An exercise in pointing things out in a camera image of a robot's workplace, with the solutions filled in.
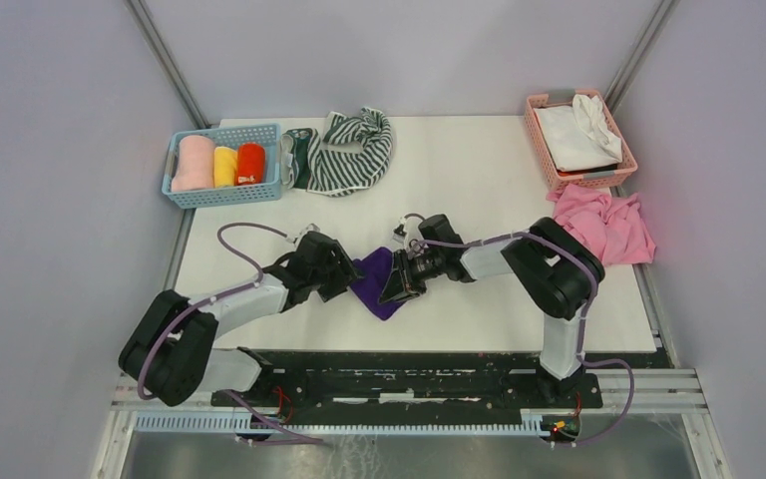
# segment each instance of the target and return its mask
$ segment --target pink cloth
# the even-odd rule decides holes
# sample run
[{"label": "pink cloth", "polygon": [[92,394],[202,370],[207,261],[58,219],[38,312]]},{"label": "pink cloth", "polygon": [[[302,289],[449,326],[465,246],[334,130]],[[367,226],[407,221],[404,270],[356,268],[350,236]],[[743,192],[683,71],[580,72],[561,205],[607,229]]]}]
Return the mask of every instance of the pink cloth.
[{"label": "pink cloth", "polygon": [[212,162],[215,143],[201,135],[189,135],[178,145],[178,169],[172,178],[172,192],[213,188]]},{"label": "pink cloth", "polygon": [[597,190],[568,185],[548,193],[556,203],[554,220],[588,248],[604,266],[653,262],[656,244],[638,210],[638,194],[614,198]]}]

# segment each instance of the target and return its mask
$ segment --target white cloth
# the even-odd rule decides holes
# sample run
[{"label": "white cloth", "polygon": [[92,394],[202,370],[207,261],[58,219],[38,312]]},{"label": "white cloth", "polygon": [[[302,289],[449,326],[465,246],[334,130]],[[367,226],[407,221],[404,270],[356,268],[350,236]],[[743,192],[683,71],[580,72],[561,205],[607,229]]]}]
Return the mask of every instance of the white cloth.
[{"label": "white cloth", "polygon": [[621,139],[606,125],[598,97],[575,95],[572,106],[537,108],[557,170],[576,172],[621,162]]}]

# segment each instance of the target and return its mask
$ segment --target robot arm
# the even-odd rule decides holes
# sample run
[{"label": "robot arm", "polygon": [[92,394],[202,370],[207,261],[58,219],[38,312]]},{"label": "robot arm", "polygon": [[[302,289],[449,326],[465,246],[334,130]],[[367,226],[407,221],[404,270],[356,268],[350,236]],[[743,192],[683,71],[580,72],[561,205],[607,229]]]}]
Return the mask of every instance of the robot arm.
[{"label": "robot arm", "polygon": [[287,311],[313,291],[328,301],[359,274],[338,241],[315,231],[307,232],[295,251],[262,272],[258,287],[221,299],[190,300],[173,290],[161,292],[122,350],[119,367],[138,378],[149,351],[171,322],[191,304],[212,297],[173,329],[180,337],[165,338],[151,361],[145,386],[169,406],[184,402],[197,390],[247,390],[259,374],[259,364],[241,350],[213,351],[215,340],[254,319]]},{"label": "robot arm", "polygon": [[[403,249],[393,255],[389,280],[380,302],[406,301],[427,291],[425,281],[441,274],[460,282],[473,282],[497,274],[513,273],[545,312],[545,342],[537,371],[546,396],[573,388],[583,370],[578,359],[577,311],[590,295],[590,282],[578,265],[532,239],[503,239],[467,247],[444,215],[419,225],[424,240],[461,244],[429,245],[419,253]],[[549,218],[536,222],[530,234],[572,254],[601,281],[603,267],[571,235]],[[173,290],[157,295],[119,356],[119,366],[134,378],[154,344],[191,304],[204,302],[172,330],[178,338],[163,338],[148,367],[145,387],[163,403],[176,406],[197,390],[247,390],[259,374],[259,364],[241,350],[212,350],[222,335],[259,317],[281,313],[305,302],[313,291],[324,301],[342,292],[360,276],[338,241],[319,232],[307,232],[297,249],[263,269],[258,287],[218,298],[183,297]]]},{"label": "robot arm", "polygon": [[[417,254],[395,252],[392,272],[380,302],[406,301],[426,292],[425,281],[441,274],[460,282],[513,273],[536,305],[545,313],[544,345],[540,355],[540,388],[546,396],[563,394],[583,374],[579,310],[591,295],[588,276],[565,257],[534,239],[510,238],[466,247],[444,215],[421,222],[425,240],[448,246],[428,245]],[[538,220],[529,233],[572,255],[597,282],[605,272],[602,264],[574,237],[550,218]],[[450,245],[463,244],[463,247]]]}]

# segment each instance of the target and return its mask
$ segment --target gray wall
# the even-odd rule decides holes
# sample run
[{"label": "gray wall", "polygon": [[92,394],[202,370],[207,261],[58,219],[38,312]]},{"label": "gray wall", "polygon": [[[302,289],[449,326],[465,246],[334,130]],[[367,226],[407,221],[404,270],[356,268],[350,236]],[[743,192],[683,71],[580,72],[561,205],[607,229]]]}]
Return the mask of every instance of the gray wall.
[{"label": "gray wall", "polygon": [[0,1],[0,479],[88,472],[168,265],[162,160],[189,126],[123,2]]},{"label": "gray wall", "polygon": [[681,2],[617,120],[677,353],[735,476],[766,477],[766,2]]},{"label": "gray wall", "polygon": [[606,90],[656,0],[148,0],[206,116],[515,114]]}]

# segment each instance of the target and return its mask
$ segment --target blue plastic basket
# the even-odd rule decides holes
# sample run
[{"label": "blue plastic basket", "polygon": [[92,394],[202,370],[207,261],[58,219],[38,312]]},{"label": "blue plastic basket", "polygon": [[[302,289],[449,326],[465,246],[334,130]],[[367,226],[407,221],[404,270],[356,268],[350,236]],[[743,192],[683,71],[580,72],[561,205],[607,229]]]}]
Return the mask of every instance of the blue plastic basket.
[{"label": "blue plastic basket", "polygon": [[[189,135],[202,135],[213,140],[217,147],[238,149],[245,143],[257,143],[265,149],[265,179],[257,185],[225,187],[191,192],[171,191],[172,178],[178,167],[178,145]],[[183,209],[220,207],[241,203],[271,202],[283,194],[280,183],[280,164],[277,159],[277,145],[280,142],[280,126],[276,123],[252,125],[250,127],[213,128],[180,132],[172,137],[166,156],[166,174],[163,175],[161,191]]]}]

